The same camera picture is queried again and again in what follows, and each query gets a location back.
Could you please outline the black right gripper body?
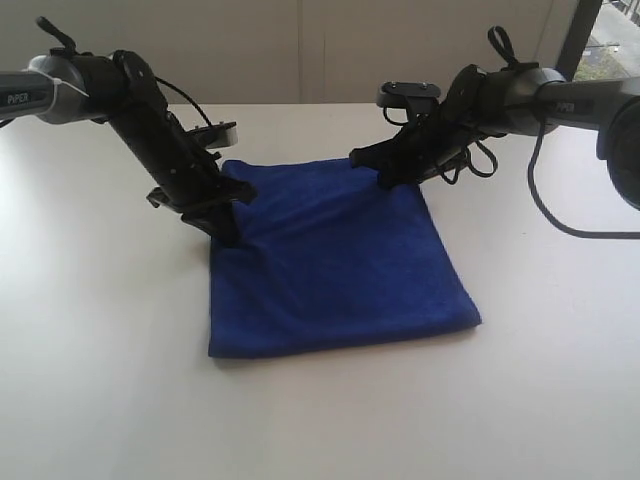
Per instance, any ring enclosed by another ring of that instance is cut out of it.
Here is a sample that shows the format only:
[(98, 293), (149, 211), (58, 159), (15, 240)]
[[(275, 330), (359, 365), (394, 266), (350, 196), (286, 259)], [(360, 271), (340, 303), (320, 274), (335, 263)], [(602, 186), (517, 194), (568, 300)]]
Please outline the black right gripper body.
[(457, 74), (445, 99), (438, 100), (428, 114), (405, 110), (407, 121), (394, 137), (406, 139), (410, 147), (402, 160), (380, 170), (381, 187), (419, 184), (434, 177), (449, 185), (457, 182), (469, 164), (469, 145), (481, 138), (471, 116), (485, 77), (483, 70), (470, 64)]

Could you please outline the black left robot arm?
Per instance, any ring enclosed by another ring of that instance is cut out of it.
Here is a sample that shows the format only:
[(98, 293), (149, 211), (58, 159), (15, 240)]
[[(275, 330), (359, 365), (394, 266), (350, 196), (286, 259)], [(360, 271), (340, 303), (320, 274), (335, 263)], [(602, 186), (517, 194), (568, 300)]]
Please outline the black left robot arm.
[(185, 130), (169, 110), (149, 65), (136, 53), (69, 54), (55, 48), (28, 67), (1, 76), (1, 118), (35, 116), (52, 125), (78, 121), (108, 124), (156, 183), (149, 203), (224, 246), (240, 239), (232, 205), (257, 192), (224, 175), (210, 146), (225, 124)]

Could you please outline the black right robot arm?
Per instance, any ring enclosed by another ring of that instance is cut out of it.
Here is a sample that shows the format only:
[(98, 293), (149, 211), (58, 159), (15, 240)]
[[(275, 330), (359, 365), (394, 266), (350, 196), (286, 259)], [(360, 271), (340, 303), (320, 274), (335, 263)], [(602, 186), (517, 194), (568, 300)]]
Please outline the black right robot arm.
[(596, 156), (614, 188), (639, 205), (638, 78), (568, 82), (534, 64), (493, 73), (469, 65), (445, 95), (431, 84), (386, 82), (377, 104), (405, 110), (407, 120), (394, 137), (353, 149), (349, 160), (376, 171), (383, 188), (464, 169), (469, 146), (487, 138), (534, 137), (567, 126), (597, 132)]

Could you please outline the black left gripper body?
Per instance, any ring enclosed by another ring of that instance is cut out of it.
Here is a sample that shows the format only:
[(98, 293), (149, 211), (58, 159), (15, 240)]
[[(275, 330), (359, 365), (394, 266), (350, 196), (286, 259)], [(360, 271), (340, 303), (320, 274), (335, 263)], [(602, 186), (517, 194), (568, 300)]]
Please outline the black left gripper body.
[(125, 50), (114, 52), (112, 62), (125, 87), (108, 123), (156, 182), (149, 203), (179, 213), (221, 204), (214, 201), (220, 174), (206, 166), (206, 150), (169, 111), (149, 65)]

